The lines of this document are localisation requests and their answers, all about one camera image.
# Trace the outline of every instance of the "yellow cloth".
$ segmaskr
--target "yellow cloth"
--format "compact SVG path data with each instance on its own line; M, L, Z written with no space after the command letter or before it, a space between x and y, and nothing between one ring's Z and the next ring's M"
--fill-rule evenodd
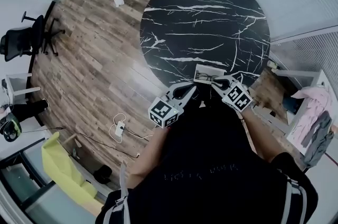
M59 132L56 132L41 147L43 169L73 201L97 216L102 207L94 199L97 190L76 169L58 138Z

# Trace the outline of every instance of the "marble tabletop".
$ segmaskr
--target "marble tabletop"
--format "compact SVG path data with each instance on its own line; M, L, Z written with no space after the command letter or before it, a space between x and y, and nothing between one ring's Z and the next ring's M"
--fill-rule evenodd
M167 86L192 81L197 63L222 68L251 86L266 66L270 34L256 0L150 0L140 44Z

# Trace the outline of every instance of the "black t-shirt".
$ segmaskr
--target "black t-shirt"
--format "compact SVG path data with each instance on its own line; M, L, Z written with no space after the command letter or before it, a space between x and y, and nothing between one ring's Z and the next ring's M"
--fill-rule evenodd
M293 158L282 153L267 163L251 150L242 122L232 109L199 108L175 123L160 165L130 190L130 221L280 223L285 174L306 191L307 221L318 196ZM96 223L102 223L105 212L119 198L120 191L109 195Z

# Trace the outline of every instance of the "office chair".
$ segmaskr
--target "office chair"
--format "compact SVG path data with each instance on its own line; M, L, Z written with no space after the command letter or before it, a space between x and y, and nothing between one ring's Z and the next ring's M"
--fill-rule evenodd
M44 54L48 54L46 49L47 45L49 45L53 54L58 56L58 53L54 51L52 38L60 32L65 33L65 30L52 32L54 21L58 21L58 19L53 19L52 24L47 32L44 30L45 20L43 15L40 15L35 19L26 16L26 12L24 12L21 22L24 20L34 21L33 26L21 30L9 30L1 38L0 54L5 55L5 61L10 61L17 56L21 57L22 55L32 55L33 53L38 54L39 49L43 47L43 42Z

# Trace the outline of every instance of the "person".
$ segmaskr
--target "person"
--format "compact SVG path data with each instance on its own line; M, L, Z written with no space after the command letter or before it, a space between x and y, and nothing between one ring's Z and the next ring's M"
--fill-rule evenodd
M253 152L237 113L212 99L155 129L126 181L130 223L306 223L318 195L292 156L247 107ZM111 210L120 198L109 194L96 224L124 223Z
M8 95L4 90L0 91L0 122L9 113L13 113L19 122L23 122L24 120L34 117L45 111L48 107L49 104L46 99L39 100L34 103L28 102L27 104L10 105Z

